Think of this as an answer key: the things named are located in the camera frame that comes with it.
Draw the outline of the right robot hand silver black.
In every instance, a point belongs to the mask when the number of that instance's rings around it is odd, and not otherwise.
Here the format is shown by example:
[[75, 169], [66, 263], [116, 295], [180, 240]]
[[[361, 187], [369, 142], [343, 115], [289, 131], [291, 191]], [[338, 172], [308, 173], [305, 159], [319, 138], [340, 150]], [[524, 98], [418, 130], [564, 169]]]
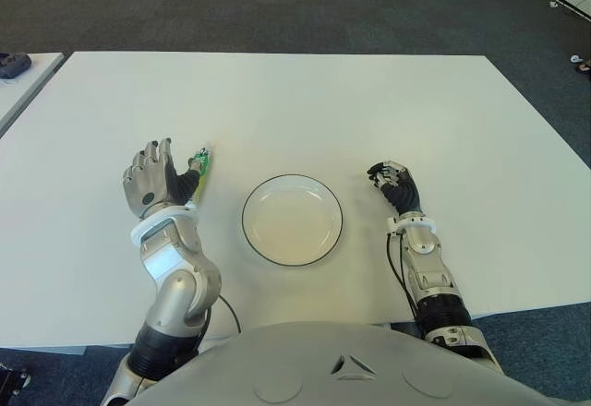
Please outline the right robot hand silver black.
[[399, 215], [422, 211], [416, 183], [404, 165], [382, 161], [372, 165], [367, 175]]

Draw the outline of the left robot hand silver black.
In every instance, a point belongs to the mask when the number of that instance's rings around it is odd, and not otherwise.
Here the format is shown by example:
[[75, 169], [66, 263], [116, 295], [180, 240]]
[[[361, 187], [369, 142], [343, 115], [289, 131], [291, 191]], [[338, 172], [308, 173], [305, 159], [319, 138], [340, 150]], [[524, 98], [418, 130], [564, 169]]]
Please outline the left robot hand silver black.
[[187, 170], [175, 168], [171, 139], [153, 140], [137, 152], [123, 175], [123, 188], [132, 213], [143, 220], [167, 206], [183, 206], [194, 195], [207, 156], [200, 153], [187, 161]]

